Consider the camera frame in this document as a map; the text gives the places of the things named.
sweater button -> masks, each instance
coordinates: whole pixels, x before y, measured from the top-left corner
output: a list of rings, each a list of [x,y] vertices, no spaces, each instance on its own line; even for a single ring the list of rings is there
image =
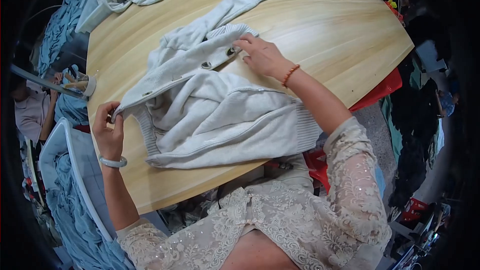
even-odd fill
[[[233,47],[230,47],[230,48],[228,48],[228,49],[226,50],[226,55],[227,55],[227,56],[230,57],[230,56],[233,55],[233,54],[235,54],[235,49],[234,49]]]
[[[210,68],[212,68],[212,64],[210,62],[204,62],[204,63],[201,64],[201,67],[203,69],[210,69]]]

woman's right hand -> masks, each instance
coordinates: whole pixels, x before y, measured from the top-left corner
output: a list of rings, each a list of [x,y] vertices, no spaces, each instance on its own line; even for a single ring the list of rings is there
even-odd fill
[[[243,61],[257,74],[282,81],[289,70],[295,66],[280,53],[275,44],[255,38],[251,33],[241,36],[239,40],[233,42],[233,45],[249,54],[243,57]]]
[[[115,128],[107,127],[111,123],[113,111],[120,105],[120,102],[106,102],[98,106],[95,115],[95,122],[92,126],[93,135],[100,155],[107,160],[120,161],[123,151],[123,117],[117,115]]]

orange beaded bracelet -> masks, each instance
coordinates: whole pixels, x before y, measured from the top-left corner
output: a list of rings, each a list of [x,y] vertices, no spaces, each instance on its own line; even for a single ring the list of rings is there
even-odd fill
[[[290,78],[290,75],[292,75],[293,71],[297,70],[298,68],[300,68],[300,65],[299,64],[296,64],[295,66],[293,66],[290,71],[285,74],[285,77],[283,77],[283,81],[282,81],[282,87],[285,87],[288,89],[288,87],[285,85],[287,83],[287,81],[289,80]]]

round table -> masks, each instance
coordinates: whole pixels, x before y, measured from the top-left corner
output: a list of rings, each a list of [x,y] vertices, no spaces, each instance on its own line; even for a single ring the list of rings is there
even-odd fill
[[[93,125],[97,107],[120,101],[145,74],[148,53],[160,38],[205,15],[221,0],[164,0],[132,4],[90,34],[87,74],[97,85],[88,102]],[[382,81],[413,48],[407,33],[382,0],[267,0],[232,21],[243,22],[274,42],[288,59],[323,83],[350,107]],[[251,82],[285,91],[280,83],[253,74],[240,53],[222,65]],[[139,213],[147,213],[203,193],[261,165],[265,160],[203,169],[148,166],[138,123],[125,120],[121,169]]]

sweater sleeve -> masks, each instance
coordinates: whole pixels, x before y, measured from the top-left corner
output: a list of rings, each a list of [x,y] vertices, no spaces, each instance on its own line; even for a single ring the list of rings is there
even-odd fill
[[[255,8],[264,0],[222,0],[206,15],[179,27],[165,35],[166,46],[172,49],[188,50],[200,44],[207,33],[224,26],[237,16]]]

